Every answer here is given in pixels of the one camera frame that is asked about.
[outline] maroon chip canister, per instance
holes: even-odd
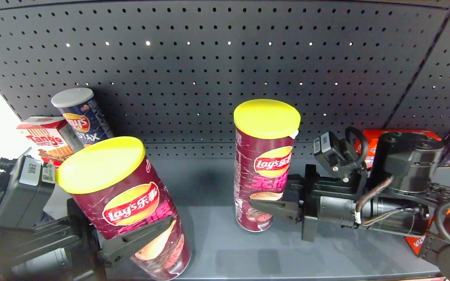
[[[264,231],[272,216],[252,208],[249,200],[282,199],[300,114],[282,101],[252,100],[236,108],[234,123],[236,219],[247,231]]]
[[[57,184],[106,239],[174,217],[131,260],[158,281],[176,278],[189,264],[191,250],[177,209],[139,139],[114,137],[82,149],[59,167]]]

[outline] wire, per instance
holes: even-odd
[[[364,136],[364,134],[361,132],[361,130],[350,126],[345,129],[345,139],[350,144],[352,143],[350,141],[350,134],[352,134],[352,133],[357,137],[357,139],[359,139],[359,141],[361,141],[361,148],[362,148],[359,158],[357,160],[355,160],[354,162],[352,162],[352,165],[354,167],[361,167],[362,163],[366,160],[366,157],[368,156],[368,150],[369,150],[368,140],[366,139],[366,136]]]
[[[445,229],[445,226],[443,225],[443,220],[441,220],[441,216],[445,216],[445,212],[450,208],[450,201],[446,201],[442,203],[440,206],[438,206],[435,209],[434,212],[434,222],[437,226],[437,229],[439,230],[439,234],[443,236],[445,241],[450,244],[450,234]]]
[[[414,211],[412,208],[397,208],[394,210],[389,210],[387,212],[381,213],[377,216],[371,217],[367,221],[362,222],[362,226],[371,226],[377,222],[380,222],[384,219],[387,219],[388,217],[395,215],[399,212],[412,212]]]
[[[359,201],[357,201],[357,204],[355,204],[355,212],[361,212],[364,205],[374,196],[380,194],[385,188],[387,188],[391,182],[393,181],[393,176],[390,176],[389,178],[386,178],[382,183],[377,185],[375,188],[373,188],[369,193],[362,196]]]

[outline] store shelf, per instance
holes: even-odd
[[[313,158],[295,159],[291,173],[303,173]],[[274,220],[263,233],[243,230],[234,217],[232,159],[153,160],[168,186],[191,238],[193,260],[180,279],[399,279],[432,276],[438,269],[414,256],[402,237],[320,224],[315,243],[301,240],[301,226]],[[48,205],[64,215],[62,190]],[[127,261],[108,271],[111,279],[144,279]]]

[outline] tango wafer box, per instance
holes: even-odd
[[[64,117],[30,117],[16,127],[37,149],[44,162],[55,166],[82,149],[80,140]]]

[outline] white lid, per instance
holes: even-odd
[[[73,107],[93,98],[93,91],[88,88],[73,88],[61,91],[52,98],[52,105],[57,108]]]

